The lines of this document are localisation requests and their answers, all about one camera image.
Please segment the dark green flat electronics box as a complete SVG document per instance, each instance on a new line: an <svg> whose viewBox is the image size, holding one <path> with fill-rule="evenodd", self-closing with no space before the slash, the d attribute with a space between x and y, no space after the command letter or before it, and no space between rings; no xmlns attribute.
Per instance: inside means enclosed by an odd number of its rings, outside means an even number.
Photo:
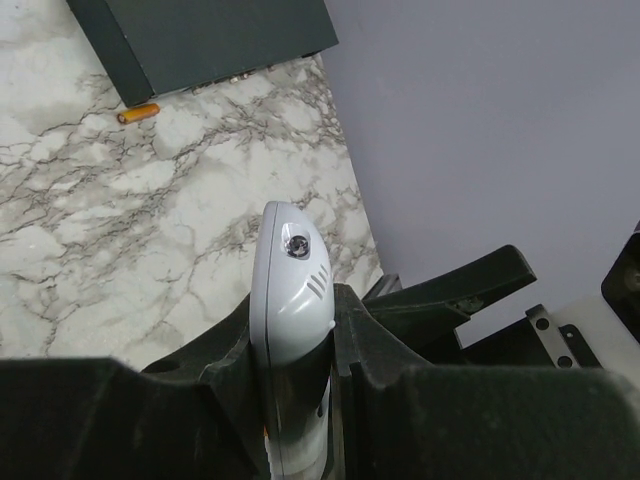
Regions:
<svg viewBox="0 0 640 480"><path fill-rule="evenodd" d="M68 6L128 107L338 43L320 0L75 0Z"/></svg>

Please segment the orange AA battery near box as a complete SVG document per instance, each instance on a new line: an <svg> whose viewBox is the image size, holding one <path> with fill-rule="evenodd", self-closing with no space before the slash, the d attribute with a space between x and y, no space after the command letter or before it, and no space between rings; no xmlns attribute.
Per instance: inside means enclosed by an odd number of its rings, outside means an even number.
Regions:
<svg viewBox="0 0 640 480"><path fill-rule="evenodd" d="M117 120L122 125L140 122L156 116L160 112L160 106L156 103L144 104L120 112Z"/></svg>

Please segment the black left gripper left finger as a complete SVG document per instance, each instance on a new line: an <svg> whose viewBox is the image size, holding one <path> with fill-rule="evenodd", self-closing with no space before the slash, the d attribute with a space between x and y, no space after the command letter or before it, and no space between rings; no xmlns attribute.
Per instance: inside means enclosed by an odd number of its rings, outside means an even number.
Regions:
<svg viewBox="0 0 640 480"><path fill-rule="evenodd" d="M5 479L257 479L249 304L141 371L112 358L1 364Z"/></svg>

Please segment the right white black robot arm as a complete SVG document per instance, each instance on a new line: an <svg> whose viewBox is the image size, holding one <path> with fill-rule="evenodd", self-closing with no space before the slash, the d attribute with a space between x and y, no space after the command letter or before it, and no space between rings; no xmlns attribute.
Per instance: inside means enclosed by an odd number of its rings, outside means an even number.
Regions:
<svg viewBox="0 0 640 480"><path fill-rule="evenodd" d="M464 346L456 330L482 310L533 284L524 254L503 246L408 288L386 275L367 293L369 313L433 364L639 370L639 235L633 233L598 295L553 314L543 305Z"/></svg>

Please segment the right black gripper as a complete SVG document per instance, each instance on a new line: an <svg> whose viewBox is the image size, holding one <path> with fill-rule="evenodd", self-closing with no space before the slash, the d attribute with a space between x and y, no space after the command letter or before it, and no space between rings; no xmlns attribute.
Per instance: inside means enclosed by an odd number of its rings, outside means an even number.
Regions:
<svg viewBox="0 0 640 480"><path fill-rule="evenodd" d="M404 344L427 345L536 280L520 250L506 245L436 278L366 299L364 305ZM484 366L602 368L578 327L561 325L542 305L461 353L468 363Z"/></svg>

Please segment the white remote control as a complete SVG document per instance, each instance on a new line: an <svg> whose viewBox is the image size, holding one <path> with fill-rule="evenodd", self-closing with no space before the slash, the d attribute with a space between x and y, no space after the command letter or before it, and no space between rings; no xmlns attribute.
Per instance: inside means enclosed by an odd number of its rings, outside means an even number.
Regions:
<svg viewBox="0 0 640 480"><path fill-rule="evenodd" d="M328 456L333 274L314 223L266 204L252 274L249 332L273 479L320 479Z"/></svg>

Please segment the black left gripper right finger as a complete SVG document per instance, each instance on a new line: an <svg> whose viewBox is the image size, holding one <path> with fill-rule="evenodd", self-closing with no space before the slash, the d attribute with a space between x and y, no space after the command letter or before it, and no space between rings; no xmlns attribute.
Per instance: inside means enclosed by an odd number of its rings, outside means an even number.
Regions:
<svg viewBox="0 0 640 480"><path fill-rule="evenodd" d="M639 393L603 369L436 366L334 288L340 479L635 479Z"/></svg>

